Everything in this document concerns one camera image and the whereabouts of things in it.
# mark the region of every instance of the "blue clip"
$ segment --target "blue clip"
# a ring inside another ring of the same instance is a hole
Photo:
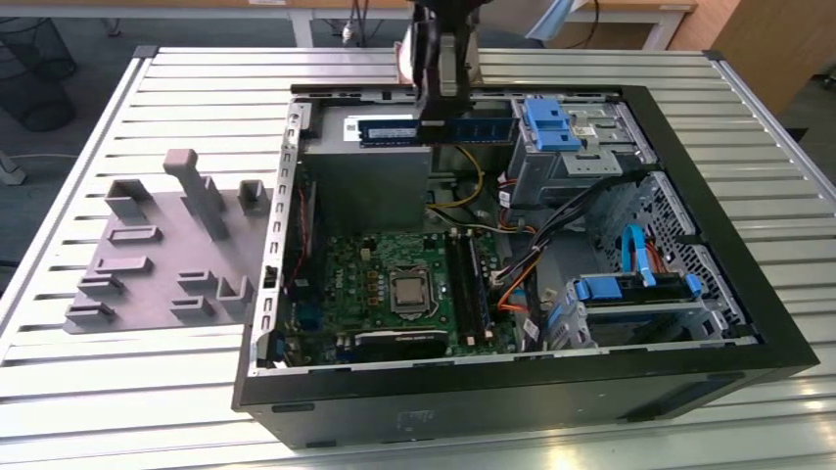
[[[703,283],[700,282],[700,278],[696,277],[696,274],[687,273],[684,275],[684,283],[687,284],[688,289],[691,289],[691,295],[693,298],[696,299],[700,297],[703,295]]]
[[[555,99],[525,99],[525,121],[535,133],[537,150],[547,152],[577,152],[580,139],[572,133],[571,116]]]
[[[613,277],[588,277],[584,280],[595,301],[623,297],[621,288],[617,287],[617,280]]]
[[[651,260],[648,258],[648,249],[644,248],[644,232],[641,227],[635,223],[628,223],[621,232],[621,271],[632,272],[633,266],[629,260],[629,244],[635,247],[636,268],[635,270],[644,279],[644,285],[652,287],[656,285],[656,278],[651,270]]]
[[[557,318],[560,317],[561,313],[563,313],[563,305],[559,305],[557,308],[551,313],[551,315],[548,316],[548,326],[547,326],[547,328],[551,328],[551,325],[553,325],[555,321],[557,321]]]
[[[575,281],[575,293],[577,294],[579,301],[589,299],[589,289],[587,287],[587,281],[583,279],[580,281]]]

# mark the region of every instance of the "floor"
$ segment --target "floor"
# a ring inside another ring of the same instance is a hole
[[[293,46],[289,22],[279,20],[128,20],[121,23],[119,37],[107,37],[97,20],[63,19],[56,24],[79,63],[79,71],[64,83],[77,117],[53,132],[29,133],[0,115],[0,141],[7,155],[73,156],[81,152],[136,46]],[[341,46],[339,31],[327,23],[316,22],[312,27],[316,46]],[[384,22],[368,40],[369,47],[388,47],[401,39],[405,27],[407,22]],[[377,21],[369,21],[369,35],[375,28]],[[483,33],[480,43],[483,47],[540,47],[536,42],[499,31]],[[788,127],[809,128],[801,145],[836,180],[836,158],[831,157],[836,154],[836,91],[825,91],[811,83],[781,116],[781,122]],[[0,186],[0,292],[13,274],[13,269],[3,267],[4,261],[23,257],[73,164],[71,158],[59,157],[16,159],[16,162],[29,178],[24,186]]]

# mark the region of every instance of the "slotted aluminum surface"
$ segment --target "slotted aluminum surface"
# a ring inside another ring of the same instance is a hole
[[[489,83],[649,87],[821,365],[671,422],[293,453],[229,410],[240,326],[71,336],[60,325],[93,254],[85,242],[104,227],[109,181],[137,177],[151,191],[173,190],[163,152],[191,147],[220,189],[253,178],[272,186],[289,85],[392,82],[392,53],[163,48],[131,63],[0,304],[0,462],[37,469],[836,465],[832,187],[725,66],[697,53],[543,50],[483,50],[480,62]]]

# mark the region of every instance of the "black mesh trash can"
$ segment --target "black mesh trash can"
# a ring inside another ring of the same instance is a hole
[[[76,72],[76,61],[49,18],[0,17],[0,43],[44,79],[60,80]]]
[[[27,67],[0,46],[0,108],[31,131],[55,130],[76,116],[73,104],[55,78]]]

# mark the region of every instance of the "green circuit board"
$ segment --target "green circuit board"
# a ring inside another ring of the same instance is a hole
[[[456,312],[447,271],[444,234],[376,234],[332,237],[325,256],[324,330],[335,335],[392,328],[444,330],[448,355],[508,353],[515,350],[511,320],[492,327],[493,340],[481,345],[460,344]],[[497,267],[492,235],[477,238],[484,271]],[[428,309],[419,314],[393,312],[393,280],[404,276],[427,280]]]

